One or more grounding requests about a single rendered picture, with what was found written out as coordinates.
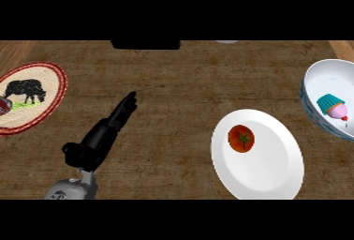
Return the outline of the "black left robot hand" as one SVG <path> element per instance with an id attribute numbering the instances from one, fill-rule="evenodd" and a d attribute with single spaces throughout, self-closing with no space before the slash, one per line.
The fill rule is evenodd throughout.
<path id="1" fill-rule="evenodd" d="M 94 171 L 102 164 L 111 151 L 119 133 L 138 109 L 136 92 L 130 92 L 116 110 L 102 118 L 80 143 L 67 142 L 63 146 L 66 163 L 85 171 Z"/>

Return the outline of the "white plate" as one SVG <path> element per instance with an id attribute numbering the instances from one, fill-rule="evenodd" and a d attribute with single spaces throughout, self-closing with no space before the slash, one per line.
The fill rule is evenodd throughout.
<path id="1" fill-rule="evenodd" d="M 237 126 L 254 134 L 254 146 L 246 153 L 234 150 L 229 142 Z M 300 145 L 271 114 L 259 110 L 231 112 L 215 128 L 210 153 L 220 181 L 240 200 L 297 197 L 305 177 Z"/>

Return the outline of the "pink cupcake with teal wrapper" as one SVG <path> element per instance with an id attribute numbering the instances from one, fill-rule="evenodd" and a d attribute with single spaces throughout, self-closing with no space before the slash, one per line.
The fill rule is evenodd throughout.
<path id="1" fill-rule="evenodd" d="M 318 104 L 324 115 L 328 115 L 334 119 L 349 120 L 346 102 L 333 94 L 324 95 Z"/>

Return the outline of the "white bowl with blue pattern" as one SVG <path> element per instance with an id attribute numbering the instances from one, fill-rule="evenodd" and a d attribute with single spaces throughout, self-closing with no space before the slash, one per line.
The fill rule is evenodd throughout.
<path id="1" fill-rule="evenodd" d="M 318 100 L 327 94 L 346 102 L 347 121 L 322 114 Z M 299 96 L 303 109 L 318 126 L 354 142 L 354 63 L 341 59 L 325 59 L 315 63 L 306 71 Z"/>

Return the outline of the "round placemat with cow print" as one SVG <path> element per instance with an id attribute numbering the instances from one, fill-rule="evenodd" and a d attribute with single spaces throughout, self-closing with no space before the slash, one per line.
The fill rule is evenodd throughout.
<path id="1" fill-rule="evenodd" d="M 0 116 L 0 136 L 24 132 L 45 121 L 67 89 L 67 73 L 55 63 L 30 63 L 0 77 L 0 97 L 12 102 L 11 112 Z"/>

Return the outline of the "red and grey can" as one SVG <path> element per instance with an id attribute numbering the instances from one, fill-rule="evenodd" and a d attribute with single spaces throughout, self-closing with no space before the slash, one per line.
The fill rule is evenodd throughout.
<path id="1" fill-rule="evenodd" d="M 5 97 L 0 97 L 0 116 L 10 113 L 12 110 L 12 101 Z"/>

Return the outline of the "red tomato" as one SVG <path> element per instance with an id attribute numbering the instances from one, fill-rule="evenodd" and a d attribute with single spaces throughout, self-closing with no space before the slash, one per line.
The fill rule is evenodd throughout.
<path id="1" fill-rule="evenodd" d="M 251 151 L 256 144 L 256 135 L 248 127 L 237 125 L 229 131 L 229 144 L 238 153 Z"/>

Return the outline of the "black appliance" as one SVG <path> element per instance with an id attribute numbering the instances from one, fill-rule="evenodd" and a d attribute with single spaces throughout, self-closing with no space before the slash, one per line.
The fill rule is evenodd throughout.
<path id="1" fill-rule="evenodd" d="M 179 50 L 179 40 L 113 40 L 113 46 L 116 49 L 126 50 Z"/>

